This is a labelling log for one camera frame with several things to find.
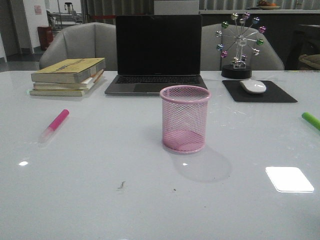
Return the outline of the white computer mouse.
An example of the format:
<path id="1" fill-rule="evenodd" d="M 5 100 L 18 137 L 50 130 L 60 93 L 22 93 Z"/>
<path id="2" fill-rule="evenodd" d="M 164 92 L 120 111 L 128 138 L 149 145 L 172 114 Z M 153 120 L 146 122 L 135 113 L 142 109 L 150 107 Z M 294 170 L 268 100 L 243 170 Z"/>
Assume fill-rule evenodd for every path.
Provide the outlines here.
<path id="1" fill-rule="evenodd" d="M 266 85 L 259 80 L 245 79 L 240 82 L 241 87 L 249 94 L 262 94 L 267 90 Z"/>

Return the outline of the grey open laptop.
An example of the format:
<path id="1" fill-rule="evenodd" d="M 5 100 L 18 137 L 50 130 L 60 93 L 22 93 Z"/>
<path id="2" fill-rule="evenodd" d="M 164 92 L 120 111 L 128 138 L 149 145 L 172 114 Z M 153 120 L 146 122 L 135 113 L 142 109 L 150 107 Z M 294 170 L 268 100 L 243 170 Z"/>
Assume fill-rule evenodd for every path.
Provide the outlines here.
<path id="1" fill-rule="evenodd" d="M 158 95 L 165 87 L 205 88 L 201 72 L 202 17 L 116 17 L 117 75 L 107 95 Z"/>

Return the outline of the fruit bowl on counter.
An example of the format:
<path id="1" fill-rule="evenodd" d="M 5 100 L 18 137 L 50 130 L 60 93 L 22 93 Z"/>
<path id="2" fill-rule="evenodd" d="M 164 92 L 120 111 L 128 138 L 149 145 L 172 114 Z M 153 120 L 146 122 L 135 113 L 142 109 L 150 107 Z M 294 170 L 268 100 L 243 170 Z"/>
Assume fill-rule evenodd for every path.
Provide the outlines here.
<path id="1" fill-rule="evenodd" d="M 277 10 L 280 8 L 279 5 L 268 0 L 258 0 L 257 7 L 262 10 Z"/>

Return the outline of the top yellow book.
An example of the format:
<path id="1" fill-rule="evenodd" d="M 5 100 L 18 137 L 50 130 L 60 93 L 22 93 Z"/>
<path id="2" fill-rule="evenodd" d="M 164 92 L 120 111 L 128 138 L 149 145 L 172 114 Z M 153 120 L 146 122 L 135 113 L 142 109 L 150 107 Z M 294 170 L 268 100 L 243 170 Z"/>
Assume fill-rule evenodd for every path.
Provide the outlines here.
<path id="1" fill-rule="evenodd" d="M 77 84 L 95 76 L 105 67 L 104 57 L 65 59 L 32 73 L 31 80 L 39 83 Z"/>

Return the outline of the green highlighter pen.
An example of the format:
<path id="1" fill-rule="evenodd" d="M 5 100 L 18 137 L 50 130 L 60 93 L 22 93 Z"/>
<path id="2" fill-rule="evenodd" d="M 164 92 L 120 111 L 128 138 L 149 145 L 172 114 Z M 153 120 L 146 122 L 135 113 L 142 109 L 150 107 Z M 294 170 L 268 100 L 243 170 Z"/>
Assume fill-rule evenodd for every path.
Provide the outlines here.
<path id="1" fill-rule="evenodd" d="M 320 130 L 320 120 L 309 112 L 303 112 L 301 117 L 317 130 Z"/>

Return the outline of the yellow book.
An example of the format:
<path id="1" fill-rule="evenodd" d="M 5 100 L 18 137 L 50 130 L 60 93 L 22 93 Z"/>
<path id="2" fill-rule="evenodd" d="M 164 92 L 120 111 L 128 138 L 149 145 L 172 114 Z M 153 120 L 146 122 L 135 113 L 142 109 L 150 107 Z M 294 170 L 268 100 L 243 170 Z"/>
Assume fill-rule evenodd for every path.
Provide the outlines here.
<path id="1" fill-rule="evenodd" d="M 32 73 L 31 80 L 39 83 L 77 84 L 95 76 L 105 67 L 104 57 L 65 59 Z"/>
<path id="2" fill-rule="evenodd" d="M 29 90 L 29 94 L 32 96 L 82 97 L 97 83 L 95 83 L 89 90 L 36 90 L 32 88 Z"/>

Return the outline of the bottom yellow book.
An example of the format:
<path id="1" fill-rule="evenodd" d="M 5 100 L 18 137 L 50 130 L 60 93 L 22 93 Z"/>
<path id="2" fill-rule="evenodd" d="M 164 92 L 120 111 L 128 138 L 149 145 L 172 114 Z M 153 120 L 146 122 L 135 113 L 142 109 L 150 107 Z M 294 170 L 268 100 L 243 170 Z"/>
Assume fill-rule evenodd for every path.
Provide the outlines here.
<path id="1" fill-rule="evenodd" d="M 97 83 L 95 83 L 89 90 L 36 90 L 32 88 L 29 90 L 29 94 L 32 96 L 82 97 Z"/>

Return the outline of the black mouse pad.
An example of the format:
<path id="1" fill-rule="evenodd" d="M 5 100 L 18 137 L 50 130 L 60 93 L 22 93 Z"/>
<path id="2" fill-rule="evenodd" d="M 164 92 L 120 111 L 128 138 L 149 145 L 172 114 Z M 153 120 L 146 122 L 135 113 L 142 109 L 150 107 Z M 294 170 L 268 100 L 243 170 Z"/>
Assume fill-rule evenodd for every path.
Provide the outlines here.
<path id="1" fill-rule="evenodd" d="M 264 93 L 248 93 L 239 80 L 223 80 L 225 88 L 235 102 L 244 103 L 297 103 L 298 101 L 282 88 L 269 80 L 262 81 L 266 86 Z"/>

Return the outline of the pink highlighter pen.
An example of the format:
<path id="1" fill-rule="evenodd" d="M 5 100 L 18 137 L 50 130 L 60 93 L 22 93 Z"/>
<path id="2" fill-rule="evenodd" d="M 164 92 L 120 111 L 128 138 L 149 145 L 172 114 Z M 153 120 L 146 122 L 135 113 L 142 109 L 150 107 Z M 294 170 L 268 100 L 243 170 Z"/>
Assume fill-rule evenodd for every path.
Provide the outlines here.
<path id="1" fill-rule="evenodd" d="M 56 118 L 48 125 L 48 127 L 41 133 L 38 142 L 43 144 L 48 141 L 52 134 L 57 130 L 57 128 L 64 122 L 68 117 L 69 111 L 63 109 Z"/>

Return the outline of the red bin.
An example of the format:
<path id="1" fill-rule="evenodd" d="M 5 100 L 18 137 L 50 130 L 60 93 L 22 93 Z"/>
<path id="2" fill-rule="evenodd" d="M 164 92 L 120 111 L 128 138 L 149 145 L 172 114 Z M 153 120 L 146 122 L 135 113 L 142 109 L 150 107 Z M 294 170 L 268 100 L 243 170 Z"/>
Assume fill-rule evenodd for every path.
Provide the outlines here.
<path id="1" fill-rule="evenodd" d="M 50 26 L 37 27 L 38 38 L 41 50 L 46 50 L 53 41 L 53 31 Z"/>

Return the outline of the pink mesh pen holder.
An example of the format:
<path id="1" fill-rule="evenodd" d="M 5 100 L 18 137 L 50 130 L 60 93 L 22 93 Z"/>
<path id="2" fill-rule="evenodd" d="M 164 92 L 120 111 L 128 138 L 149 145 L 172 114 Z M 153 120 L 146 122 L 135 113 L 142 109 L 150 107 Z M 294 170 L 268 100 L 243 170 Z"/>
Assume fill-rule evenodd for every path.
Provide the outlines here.
<path id="1" fill-rule="evenodd" d="M 199 86 L 174 85 L 163 88 L 159 95 L 162 99 L 163 145 L 182 154 L 202 150 L 211 93 Z"/>

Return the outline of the ferris wheel desk ornament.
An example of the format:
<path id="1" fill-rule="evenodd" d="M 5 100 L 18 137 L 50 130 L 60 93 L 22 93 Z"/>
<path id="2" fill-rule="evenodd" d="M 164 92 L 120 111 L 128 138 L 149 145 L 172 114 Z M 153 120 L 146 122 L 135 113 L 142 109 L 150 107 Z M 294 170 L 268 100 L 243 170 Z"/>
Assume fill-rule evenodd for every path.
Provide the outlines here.
<path id="1" fill-rule="evenodd" d="M 260 26 L 257 29 L 252 29 L 253 25 L 260 22 L 260 18 L 258 16 L 251 18 L 251 13 L 248 11 L 242 14 L 232 13 L 230 18 L 235 23 L 234 29 L 228 21 L 223 21 L 220 25 L 221 29 L 215 32 L 217 38 L 226 37 L 228 40 L 228 44 L 220 43 L 216 45 L 220 57 L 225 59 L 231 56 L 229 63 L 222 66 L 221 75 L 230 79 L 249 79 L 252 76 L 252 69 L 247 63 L 249 55 L 245 51 L 250 49 L 254 56 L 260 54 L 261 51 L 251 46 L 251 43 L 259 47 L 262 46 L 265 41 L 263 38 L 256 36 L 265 33 L 267 28 Z M 246 22 L 250 19 L 250 26 L 246 26 Z"/>

